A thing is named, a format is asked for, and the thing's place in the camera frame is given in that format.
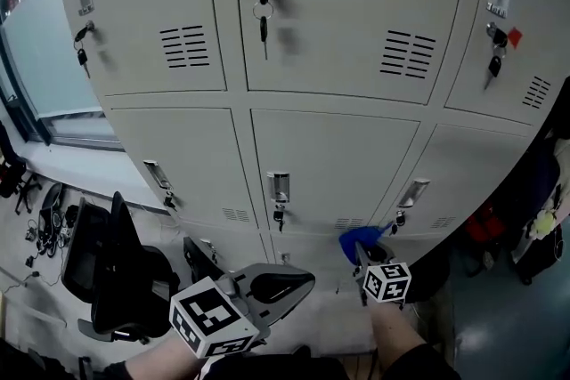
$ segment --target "blue object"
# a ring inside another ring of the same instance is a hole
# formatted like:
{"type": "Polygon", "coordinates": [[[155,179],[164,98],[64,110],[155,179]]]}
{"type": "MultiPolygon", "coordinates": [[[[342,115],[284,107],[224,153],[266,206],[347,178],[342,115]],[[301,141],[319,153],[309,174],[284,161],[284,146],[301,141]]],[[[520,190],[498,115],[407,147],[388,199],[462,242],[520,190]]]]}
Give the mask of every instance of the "blue object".
{"type": "Polygon", "coordinates": [[[388,228],[392,226],[389,223],[384,228],[380,227],[361,227],[354,230],[350,230],[347,233],[341,234],[338,238],[338,242],[342,247],[342,251],[345,253],[348,261],[354,265],[357,264],[356,261],[356,241],[365,247],[374,247],[378,242],[379,238],[384,234],[388,228]]]}

